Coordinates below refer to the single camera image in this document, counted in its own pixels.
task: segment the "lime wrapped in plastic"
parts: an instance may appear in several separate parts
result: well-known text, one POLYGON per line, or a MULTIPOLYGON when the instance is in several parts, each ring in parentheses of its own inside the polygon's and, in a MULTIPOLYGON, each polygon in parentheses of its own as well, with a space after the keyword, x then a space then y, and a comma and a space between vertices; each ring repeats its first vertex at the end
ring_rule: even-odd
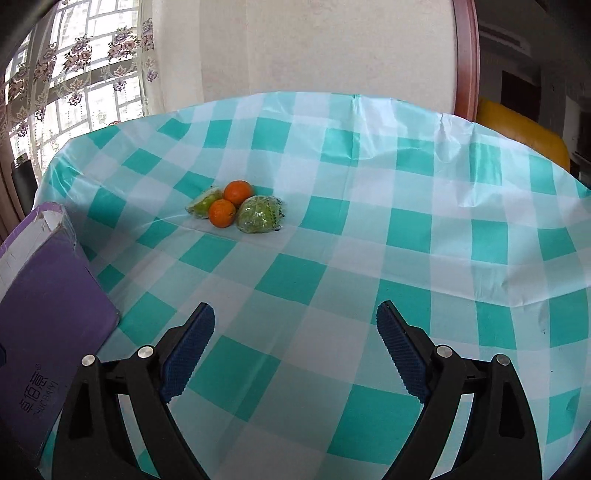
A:
POLYGON ((255 195, 246 199, 236 215, 236 226, 244 233, 266 233, 281 229, 281 200, 255 195))
POLYGON ((219 187, 211 186, 189 203, 185 210, 197 218, 208 218, 207 214, 212 203, 220 200, 223 193, 219 187))

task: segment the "floral curtain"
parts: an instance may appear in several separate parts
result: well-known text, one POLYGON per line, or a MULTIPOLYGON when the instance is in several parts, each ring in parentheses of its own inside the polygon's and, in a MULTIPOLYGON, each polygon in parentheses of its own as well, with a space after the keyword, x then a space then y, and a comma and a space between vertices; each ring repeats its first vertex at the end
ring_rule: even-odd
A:
MULTIPOLYGON (((43 121, 48 103, 59 98, 68 98, 69 105, 76 106, 83 100, 86 87, 113 79, 115 80, 112 82, 114 91, 121 92, 127 84, 126 76, 128 78, 132 72, 139 74, 144 113, 151 113, 148 108, 150 101, 145 91, 147 89, 152 93, 158 91, 158 88, 146 87, 157 82, 158 69, 154 55, 152 18, 142 17, 141 14, 144 11, 151 11, 151 3, 148 7, 143 2, 140 4, 137 30, 135 25, 116 29, 107 52, 93 52, 90 44, 92 37, 83 35, 75 38, 74 44, 66 53, 65 62, 60 65, 56 64, 58 58, 56 44, 49 44, 47 41, 51 38, 51 29, 55 28, 53 17, 58 7, 56 5, 44 19, 38 22, 31 34, 33 40, 37 39, 37 45, 43 45, 38 50, 37 57, 28 55, 28 61, 18 66, 16 74, 8 82, 6 98, 4 98, 5 86, 2 85, 0 89, 1 105, 6 104, 6 108, 0 110, 0 141, 5 140, 9 132, 25 137, 33 128, 35 135, 31 137, 35 138, 37 144, 41 144, 43 133, 37 131, 37 125, 43 121), (91 62, 95 56, 98 59, 106 56, 109 63, 92 69, 91 62), (54 74, 55 69, 61 69, 57 77, 54 74)), ((34 158, 31 160, 39 179, 40 166, 35 165, 34 158)))

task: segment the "teal checkered tablecloth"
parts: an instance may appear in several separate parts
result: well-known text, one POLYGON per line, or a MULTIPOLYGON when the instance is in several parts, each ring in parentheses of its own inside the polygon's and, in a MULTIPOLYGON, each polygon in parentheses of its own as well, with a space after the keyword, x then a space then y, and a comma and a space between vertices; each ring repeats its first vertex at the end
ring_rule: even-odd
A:
POLYGON ((214 337, 170 404, 213 480, 381 479, 421 409, 376 331, 386 299, 462 356, 512 359, 545 478, 591 418, 591 196, 490 129, 390 99, 253 95, 70 140, 46 200, 66 205, 122 313, 101 360, 155 343, 201 301, 214 308, 214 337), (285 201, 282 230, 187 215, 235 179, 285 201))

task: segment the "purple box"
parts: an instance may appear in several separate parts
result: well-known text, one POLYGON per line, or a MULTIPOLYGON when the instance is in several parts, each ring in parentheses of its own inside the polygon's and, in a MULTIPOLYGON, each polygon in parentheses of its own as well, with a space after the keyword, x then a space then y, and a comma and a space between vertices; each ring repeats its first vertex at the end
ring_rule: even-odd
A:
POLYGON ((0 247, 0 418, 38 463, 70 383, 119 319, 57 203, 0 247))

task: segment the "lace curtain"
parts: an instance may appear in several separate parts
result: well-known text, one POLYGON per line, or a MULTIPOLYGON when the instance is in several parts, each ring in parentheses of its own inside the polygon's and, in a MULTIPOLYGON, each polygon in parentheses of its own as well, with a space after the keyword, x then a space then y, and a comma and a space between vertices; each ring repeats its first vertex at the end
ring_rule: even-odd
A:
MULTIPOLYGON (((44 142, 47 143, 44 138, 47 133, 43 128, 43 120, 48 104, 58 99, 67 99, 70 106, 77 106, 84 99, 84 95, 88 94, 89 88, 100 82, 111 82, 116 95, 117 92, 123 92, 128 80, 137 74, 143 113, 152 113, 152 105, 157 112, 162 111, 151 1, 139 3, 138 24, 117 28, 108 45, 105 41, 94 40, 87 33, 90 30, 88 18, 92 18, 90 8, 95 9, 97 18, 104 18, 104 14, 97 14, 100 12, 100 3, 98 7, 91 6, 90 1, 82 0, 62 0, 57 4, 32 30, 28 37, 27 60, 17 67, 8 84, 0 89, 1 105, 6 104, 5 109, 0 109, 0 142, 6 141, 7 136, 15 137, 17 140, 18 137, 26 137, 30 143, 30 148, 27 149, 29 158, 38 179, 48 163, 48 159, 44 161, 41 158, 41 146, 44 142), (60 52, 55 40, 62 35, 61 25, 65 18, 70 22, 86 22, 86 33, 74 38, 67 51, 60 52), (106 48, 97 51, 97 43, 102 43, 106 48), (107 61, 98 64, 95 61, 93 66, 93 59, 104 57, 107 61)), ((102 39, 108 38, 108 35, 104 34, 99 36, 102 39)), ((49 143, 53 150, 50 152, 51 156, 63 146, 54 141, 49 143)))

